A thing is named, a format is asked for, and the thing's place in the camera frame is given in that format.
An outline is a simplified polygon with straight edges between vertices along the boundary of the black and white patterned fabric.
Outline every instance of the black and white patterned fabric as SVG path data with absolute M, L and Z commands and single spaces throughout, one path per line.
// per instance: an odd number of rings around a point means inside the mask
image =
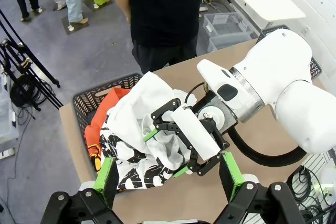
M 188 150 L 173 132 L 159 131 L 147 142 L 145 135 L 154 129 L 150 114 L 172 100 L 184 101 L 186 93 L 172 90 L 153 73 L 146 73 L 129 94 L 107 112 L 100 131 L 102 163 L 104 157 L 116 157 L 118 189 L 145 189 L 163 185 L 189 160 Z M 194 96 L 190 105 L 196 103 Z M 170 114 L 164 114 L 172 121 Z

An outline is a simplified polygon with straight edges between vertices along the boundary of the bolt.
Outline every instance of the bolt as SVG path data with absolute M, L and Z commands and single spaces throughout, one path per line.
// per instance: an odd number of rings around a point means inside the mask
M 248 184 L 246 185 L 246 188 L 247 188 L 248 190 L 252 190 L 252 189 L 254 188 L 254 185 L 248 183 Z

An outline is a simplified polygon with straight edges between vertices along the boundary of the black plastic basket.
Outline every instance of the black plastic basket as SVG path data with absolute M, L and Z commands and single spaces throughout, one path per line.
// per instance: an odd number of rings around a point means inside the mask
M 80 133 L 84 143 L 84 131 L 89 125 L 88 114 L 98 108 L 101 101 L 107 96 L 113 87 L 131 89 L 141 79 L 142 75 L 138 73 L 117 78 L 105 84 L 80 92 L 73 96 L 72 104 L 75 110 L 76 119 L 79 125 Z
M 263 38 L 265 38 L 267 35 L 269 35 L 271 32 L 273 32 L 275 30 L 278 30 L 278 29 L 287 29 L 287 30 L 290 30 L 288 28 L 288 26 L 285 26 L 285 25 L 273 26 L 273 27 L 270 27 L 270 28 L 265 28 L 265 29 L 261 30 L 260 36 L 259 36 L 259 38 L 257 40 L 257 43 L 259 41 L 261 41 Z M 311 57 L 311 61 L 310 61 L 310 77 L 311 77 L 311 79 L 312 80 L 315 79 L 320 74 L 322 74 L 321 67 L 315 61 L 314 57 Z

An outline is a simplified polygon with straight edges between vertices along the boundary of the floor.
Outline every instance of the floor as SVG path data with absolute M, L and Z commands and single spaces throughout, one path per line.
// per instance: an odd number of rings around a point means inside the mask
M 60 21 L 67 10 L 52 12 L 53 0 L 39 0 L 39 3 L 46 11 L 29 24 L 19 21 L 21 16 L 15 0 L 0 0 L 0 7 L 31 51 L 60 81 L 60 89 L 53 87 L 63 104 L 91 86 L 140 72 L 131 55 L 129 24 L 115 3 L 95 13 L 83 5 L 90 25 L 69 36 Z M 218 7 L 226 10 L 224 5 Z M 209 7 L 209 12 L 216 10 Z M 200 29 L 198 55 L 207 53 L 207 37 L 203 32 Z M 3 38 L 5 35 L 0 31 L 0 39 Z M 23 135 L 16 179 L 9 180 L 9 191 L 7 178 L 14 176 L 15 158 L 0 161 L 0 197 L 6 201 L 8 194 L 8 206 L 16 223 L 39 223 L 53 192 L 66 191 L 72 195 L 80 186 L 58 111 L 48 102 L 41 109 L 34 112 L 36 120 L 30 122 Z M 18 141 L 0 145 L 0 151 L 8 145 L 17 147 Z

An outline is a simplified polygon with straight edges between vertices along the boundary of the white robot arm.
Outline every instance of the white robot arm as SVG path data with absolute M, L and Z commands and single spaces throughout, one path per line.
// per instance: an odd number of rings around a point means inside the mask
M 208 60 L 197 69 L 241 122 L 270 105 L 275 119 L 307 153 L 336 146 L 336 97 L 312 85 L 312 51 L 298 34 L 277 30 L 230 70 Z

